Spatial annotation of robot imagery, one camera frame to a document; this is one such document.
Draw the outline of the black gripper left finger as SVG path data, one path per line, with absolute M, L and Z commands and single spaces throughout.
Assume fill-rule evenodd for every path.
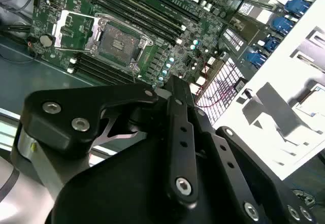
M 191 107 L 189 85 L 176 76 L 157 91 L 142 83 L 40 90 L 25 99 L 16 145 L 57 198 L 87 169 L 92 147 L 145 132 L 145 139 L 114 160 L 121 166 L 131 156 L 142 160 L 150 147 L 158 148 L 165 155 L 162 192 L 179 205 L 195 205 L 197 166 L 187 118 Z

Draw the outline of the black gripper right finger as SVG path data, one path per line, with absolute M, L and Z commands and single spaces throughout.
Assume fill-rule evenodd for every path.
M 316 223 L 316 217 L 284 182 L 229 127 L 214 130 L 194 106 L 189 85 L 179 80 L 179 95 L 194 124 L 198 149 L 207 157 L 208 194 L 221 184 L 225 194 L 219 223 Z

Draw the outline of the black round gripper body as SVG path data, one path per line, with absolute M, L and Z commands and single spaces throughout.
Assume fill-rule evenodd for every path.
M 76 175 L 55 201 L 52 223 L 219 223 L 217 183 L 208 194 L 207 157 L 196 156 L 198 199 L 187 208 L 164 183 L 166 160 L 156 141 L 140 142 Z

